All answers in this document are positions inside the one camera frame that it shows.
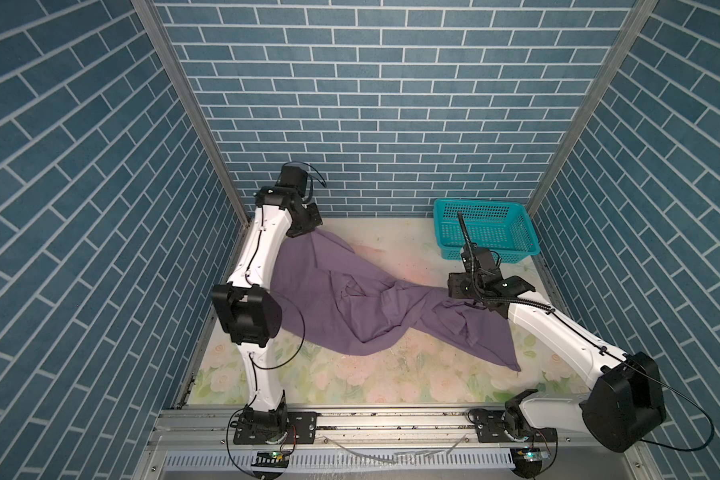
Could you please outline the teal plastic basket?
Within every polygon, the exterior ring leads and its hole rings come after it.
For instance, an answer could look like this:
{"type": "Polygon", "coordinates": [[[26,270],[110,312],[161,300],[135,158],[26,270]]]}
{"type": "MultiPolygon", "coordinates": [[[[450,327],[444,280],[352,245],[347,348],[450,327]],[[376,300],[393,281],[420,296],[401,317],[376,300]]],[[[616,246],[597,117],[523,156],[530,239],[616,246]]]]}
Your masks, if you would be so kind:
{"type": "Polygon", "coordinates": [[[486,200],[438,199],[434,202],[434,229],[441,256],[458,260],[465,240],[458,214],[470,239],[496,251],[503,263],[519,263],[540,253],[531,219],[523,205],[486,200]]]}

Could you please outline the purple trousers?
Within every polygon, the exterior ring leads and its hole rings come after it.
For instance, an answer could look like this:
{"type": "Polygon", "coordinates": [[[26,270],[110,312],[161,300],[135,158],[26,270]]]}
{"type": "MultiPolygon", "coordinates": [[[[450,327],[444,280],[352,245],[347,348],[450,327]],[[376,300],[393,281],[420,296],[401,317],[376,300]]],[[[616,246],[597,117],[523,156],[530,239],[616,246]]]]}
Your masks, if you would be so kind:
{"type": "Polygon", "coordinates": [[[499,313],[453,299],[444,288],[397,279],[330,232],[282,243],[271,293],[283,329],[338,353],[375,354],[415,329],[492,364],[520,368],[499,313]]]}

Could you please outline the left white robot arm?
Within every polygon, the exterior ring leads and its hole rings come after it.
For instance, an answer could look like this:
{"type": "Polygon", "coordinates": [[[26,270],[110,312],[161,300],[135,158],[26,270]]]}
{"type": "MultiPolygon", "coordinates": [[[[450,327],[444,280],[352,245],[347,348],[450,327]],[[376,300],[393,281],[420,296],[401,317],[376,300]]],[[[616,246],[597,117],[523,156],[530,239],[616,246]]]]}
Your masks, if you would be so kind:
{"type": "Polygon", "coordinates": [[[226,283],[211,291],[222,330],[237,346],[249,389],[238,425],[265,442],[288,427],[287,403],[275,370],[280,365],[268,346],[278,335],[282,307],[270,288],[280,247],[287,238],[312,232],[322,220],[312,192],[284,181],[255,195],[255,211],[240,256],[226,283]]]}

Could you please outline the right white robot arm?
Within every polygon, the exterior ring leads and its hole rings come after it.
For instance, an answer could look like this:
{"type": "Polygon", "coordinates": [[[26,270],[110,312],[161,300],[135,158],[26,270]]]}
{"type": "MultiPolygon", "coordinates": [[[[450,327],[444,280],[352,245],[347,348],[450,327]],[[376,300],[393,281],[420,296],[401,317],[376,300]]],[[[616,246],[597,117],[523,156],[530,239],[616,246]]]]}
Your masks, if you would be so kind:
{"type": "Polygon", "coordinates": [[[584,381],[582,394],[528,389],[505,404],[508,437],[525,441],[542,429],[590,434],[602,446],[623,453],[667,417],[657,364],[644,353],[628,354],[547,303],[518,276],[482,287],[468,273],[452,273],[448,291],[501,314],[542,341],[584,381]]]}

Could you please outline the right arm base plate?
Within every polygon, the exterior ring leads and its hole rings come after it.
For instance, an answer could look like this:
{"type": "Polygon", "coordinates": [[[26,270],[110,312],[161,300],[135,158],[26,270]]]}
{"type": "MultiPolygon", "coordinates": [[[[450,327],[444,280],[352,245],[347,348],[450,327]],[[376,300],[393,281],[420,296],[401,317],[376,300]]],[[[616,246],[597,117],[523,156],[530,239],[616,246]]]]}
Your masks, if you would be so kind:
{"type": "Polygon", "coordinates": [[[555,429],[531,427],[517,413],[505,410],[473,408],[466,419],[474,427],[479,443],[540,443],[552,445],[558,440],[555,429]]]}

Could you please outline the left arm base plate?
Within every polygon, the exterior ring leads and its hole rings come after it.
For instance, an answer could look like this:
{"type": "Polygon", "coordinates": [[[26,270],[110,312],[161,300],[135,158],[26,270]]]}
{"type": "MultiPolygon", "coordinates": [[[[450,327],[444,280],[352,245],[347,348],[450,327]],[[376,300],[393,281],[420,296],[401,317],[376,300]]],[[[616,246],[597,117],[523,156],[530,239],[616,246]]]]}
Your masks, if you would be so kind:
{"type": "Polygon", "coordinates": [[[255,411],[245,408],[233,421],[234,445],[265,445],[282,442],[313,444],[318,414],[314,411],[255,411]]]}

